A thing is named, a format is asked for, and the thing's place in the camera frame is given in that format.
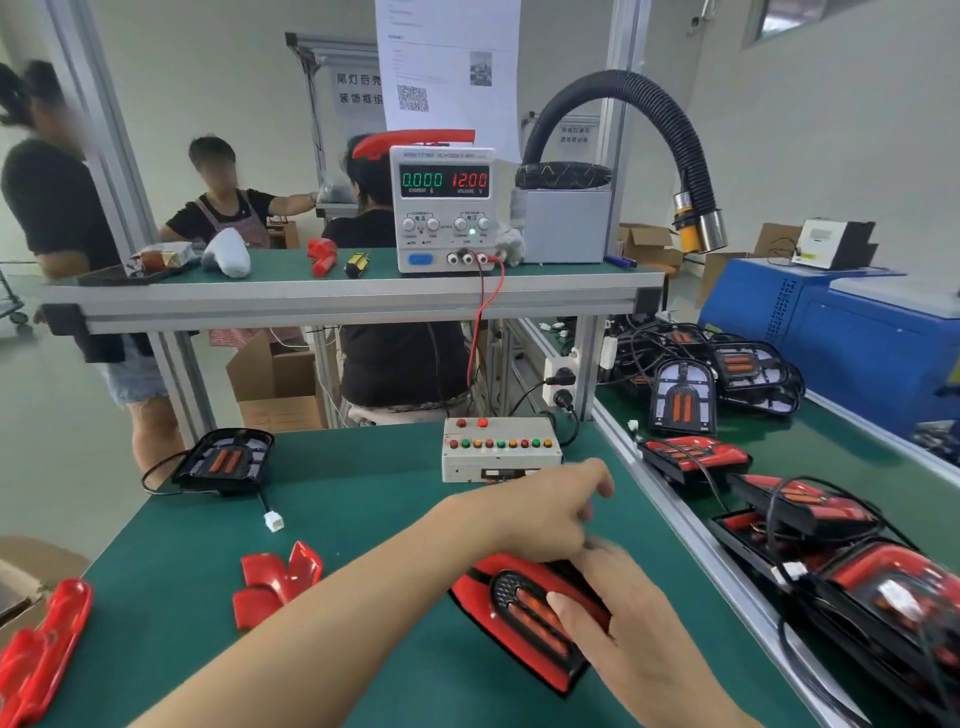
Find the wire connector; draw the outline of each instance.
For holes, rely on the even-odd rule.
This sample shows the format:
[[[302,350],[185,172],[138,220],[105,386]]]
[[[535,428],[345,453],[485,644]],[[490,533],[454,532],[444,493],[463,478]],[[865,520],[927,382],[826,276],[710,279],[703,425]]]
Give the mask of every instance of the wire connector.
[[[283,517],[277,511],[267,511],[263,514],[263,521],[267,524],[271,533],[277,533],[283,529]]]

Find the power outlet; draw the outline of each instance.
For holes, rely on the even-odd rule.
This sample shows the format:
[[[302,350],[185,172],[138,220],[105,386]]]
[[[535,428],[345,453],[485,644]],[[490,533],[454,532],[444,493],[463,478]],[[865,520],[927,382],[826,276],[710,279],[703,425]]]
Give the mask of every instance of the power outlet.
[[[580,360],[575,356],[548,356],[543,362],[543,378],[549,379],[564,367],[573,372],[573,374],[577,377],[577,381],[580,381]],[[543,401],[546,402],[548,407],[555,406],[553,403],[553,398],[562,389],[565,389],[567,392],[569,392],[572,398],[577,394],[576,384],[543,385]]]

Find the gray tile floor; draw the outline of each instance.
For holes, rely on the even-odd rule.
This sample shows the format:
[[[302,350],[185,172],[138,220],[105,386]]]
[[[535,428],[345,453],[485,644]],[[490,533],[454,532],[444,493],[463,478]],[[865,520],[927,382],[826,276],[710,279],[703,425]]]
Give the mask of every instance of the gray tile floor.
[[[10,276],[32,316],[42,279]],[[694,316],[699,280],[671,287],[678,318]],[[217,424],[240,425],[225,366],[231,350],[194,340]],[[0,321],[0,534],[22,534],[98,555],[142,505],[127,412],[73,341],[44,326]]]

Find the window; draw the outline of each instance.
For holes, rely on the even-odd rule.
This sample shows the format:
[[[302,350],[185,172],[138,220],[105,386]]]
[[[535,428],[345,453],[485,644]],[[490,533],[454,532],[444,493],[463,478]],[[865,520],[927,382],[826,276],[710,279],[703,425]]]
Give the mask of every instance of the window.
[[[800,28],[861,5],[867,0],[755,0],[747,45]]]

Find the hand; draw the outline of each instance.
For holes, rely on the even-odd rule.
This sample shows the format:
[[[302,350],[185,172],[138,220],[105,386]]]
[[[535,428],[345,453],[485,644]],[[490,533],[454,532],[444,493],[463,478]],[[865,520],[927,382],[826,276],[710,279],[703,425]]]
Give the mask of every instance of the hand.
[[[663,592],[619,546],[591,540],[570,559],[612,614],[608,635],[577,602],[547,595],[617,700],[647,728],[760,728],[710,671]]]
[[[613,480],[604,462],[591,458],[455,497],[495,530],[497,550],[541,562],[568,558],[583,546],[594,493],[612,496]]]

